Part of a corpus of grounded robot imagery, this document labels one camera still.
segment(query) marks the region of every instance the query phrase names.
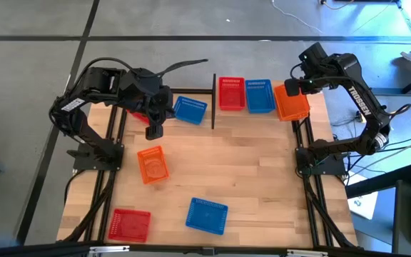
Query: orange basket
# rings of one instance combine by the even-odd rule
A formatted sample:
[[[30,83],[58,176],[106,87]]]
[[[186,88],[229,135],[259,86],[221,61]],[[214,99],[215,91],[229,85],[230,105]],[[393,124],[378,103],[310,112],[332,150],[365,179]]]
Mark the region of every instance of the orange basket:
[[[155,146],[137,153],[141,167],[142,182],[149,184],[169,177],[168,167],[161,146]]]
[[[308,116],[310,106],[308,105],[307,96],[303,94],[288,96],[285,85],[276,86],[274,94],[278,118],[281,121],[297,121]]]

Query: blue basket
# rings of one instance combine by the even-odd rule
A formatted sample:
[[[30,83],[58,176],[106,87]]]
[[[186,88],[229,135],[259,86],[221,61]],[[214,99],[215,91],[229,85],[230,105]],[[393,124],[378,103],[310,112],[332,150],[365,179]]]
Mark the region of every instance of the blue basket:
[[[245,81],[248,111],[251,114],[266,114],[275,110],[272,85],[268,79]]]
[[[186,226],[223,235],[227,215],[227,206],[193,197],[186,218]]]
[[[182,121],[191,122],[192,124],[199,125],[206,113],[207,103],[190,99],[185,96],[179,96],[177,98],[174,111],[176,112],[176,118]]]

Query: basket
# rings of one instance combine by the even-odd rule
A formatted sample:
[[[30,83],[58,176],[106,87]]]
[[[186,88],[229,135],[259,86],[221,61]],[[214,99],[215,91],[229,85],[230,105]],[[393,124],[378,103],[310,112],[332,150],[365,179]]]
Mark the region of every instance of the basket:
[[[151,214],[147,211],[134,211],[116,208],[113,211],[108,238],[119,241],[145,243]]]
[[[223,235],[228,207],[223,204],[192,198],[186,225],[205,232]]]
[[[281,121],[297,121],[308,116],[310,106],[308,105],[307,96],[303,94],[288,96],[285,85],[275,87],[274,92],[278,118]]]
[[[218,85],[221,110],[240,111],[245,107],[243,78],[220,77]]]
[[[168,167],[161,146],[139,151],[137,157],[144,184],[154,183],[169,177]]]
[[[248,111],[251,114],[266,114],[275,109],[272,85],[268,79],[245,81]]]
[[[179,96],[177,98],[174,111],[176,112],[176,118],[182,121],[187,121],[192,124],[201,124],[204,114],[206,113],[207,103],[190,99],[185,96]]]
[[[148,120],[147,116],[144,116],[143,114],[140,114],[140,113],[131,113],[128,110],[126,111],[129,112],[134,118],[138,119],[139,121],[142,121],[147,125],[150,125],[150,121]]]

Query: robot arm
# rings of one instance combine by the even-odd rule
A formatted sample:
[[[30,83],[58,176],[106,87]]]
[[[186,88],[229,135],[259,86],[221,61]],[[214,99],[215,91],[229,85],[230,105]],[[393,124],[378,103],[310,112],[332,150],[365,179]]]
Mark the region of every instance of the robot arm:
[[[97,61],[117,61],[128,68],[108,69],[90,67]],[[183,61],[169,66],[165,71],[153,73],[147,69],[133,69],[125,62],[114,58],[99,58],[89,63],[80,74],[73,88],[58,97],[50,108],[52,123],[65,135],[91,148],[88,153],[69,151],[73,157],[93,155],[101,162],[112,162],[118,155],[118,147],[112,140],[101,138],[87,123],[80,109],[87,103],[105,103],[148,117],[146,138],[153,140],[163,136],[162,124],[174,117],[173,94],[163,85],[162,76],[182,66],[198,64],[207,59]]]
[[[362,78],[361,65],[354,54],[328,56],[320,43],[316,43],[299,55],[299,59],[302,63],[297,66],[301,67],[305,76],[301,79],[294,78],[291,70],[292,78],[285,81],[289,96],[299,94],[299,89],[303,94],[316,94],[326,86],[336,89],[342,85],[367,121],[359,137],[334,142],[320,139],[312,143],[301,153],[304,165],[315,165],[334,153],[356,151],[370,155],[388,144],[390,120],[398,113],[389,114],[385,111],[385,106],[378,103]],[[406,105],[400,113],[408,107],[410,105]]]

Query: wooden tabletop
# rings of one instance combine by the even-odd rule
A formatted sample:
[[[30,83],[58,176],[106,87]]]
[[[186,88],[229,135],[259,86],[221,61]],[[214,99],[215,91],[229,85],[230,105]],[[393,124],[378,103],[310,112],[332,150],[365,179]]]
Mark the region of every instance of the wooden tabletop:
[[[273,81],[273,86],[280,84]],[[163,125],[164,136],[147,141],[146,125],[128,115],[123,137],[125,152],[116,176],[108,226],[115,208],[135,209],[151,212],[147,244],[312,247],[303,183],[294,172],[296,137],[291,122],[279,121],[276,111],[269,114],[249,114],[247,108],[221,111],[217,92],[215,129],[212,130],[211,96],[184,96],[208,103],[200,126],[167,120]],[[332,140],[323,95],[309,95],[308,101],[314,137]],[[88,115],[88,122],[102,137],[110,110],[103,104],[95,104]],[[168,180],[145,185],[136,153],[158,145],[163,147],[171,176]],[[344,186],[334,176],[322,176],[322,179],[328,213],[356,244]],[[96,171],[87,171],[72,182],[58,239],[69,235],[85,216],[95,181]],[[228,206],[223,236],[185,225],[193,197]],[[316,215],[320,242],[325,244],[323,225]],[[93,238],[97,237],[100,220],[99,213]],[[107,236],[108,228],[107,243],[128,243],[108,240]]]

